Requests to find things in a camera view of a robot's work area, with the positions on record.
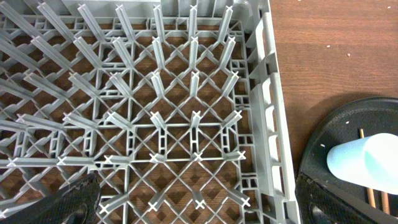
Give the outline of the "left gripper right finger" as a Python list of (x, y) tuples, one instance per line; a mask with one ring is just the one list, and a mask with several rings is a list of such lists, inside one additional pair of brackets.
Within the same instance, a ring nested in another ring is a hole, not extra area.
[(295, 194), (302, 223), (397, 223), (397, 218), (303, 172)]

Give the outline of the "light blue cup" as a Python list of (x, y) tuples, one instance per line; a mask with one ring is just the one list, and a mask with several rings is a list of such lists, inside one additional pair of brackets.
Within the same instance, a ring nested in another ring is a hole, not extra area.
[(375, 134), (330, 149), (326, 157), (338, 179), (397, 194), (397, 136)]

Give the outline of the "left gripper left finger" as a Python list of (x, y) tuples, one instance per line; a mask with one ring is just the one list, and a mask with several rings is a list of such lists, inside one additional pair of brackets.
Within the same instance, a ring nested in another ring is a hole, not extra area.
[(1, 223), (93, 223), (100, 197), (96, 174), (88, 174)]

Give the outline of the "wooden chopstick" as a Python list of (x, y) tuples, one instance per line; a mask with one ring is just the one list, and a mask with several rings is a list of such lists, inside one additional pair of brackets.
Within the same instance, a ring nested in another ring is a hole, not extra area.
[(389, 208), (388, 193), (381, 192), (381, 200), (382, 200), (382, 211), (389, 215), (390, 214), (390, 208)]
[[(364, 138), (364, 130), (362, 128), (359, 129), (359, 137), (361, 139)], [(374, 198), (374, 191), (373, 189), (367, 187), (366, 188), (367, 191), (367, 196), (368, 196), (368, 204), (370, 204), (370, 206), (372, 206), (373, 208), (376, 207), (376, 203), (375, 203), (375, 198)]]

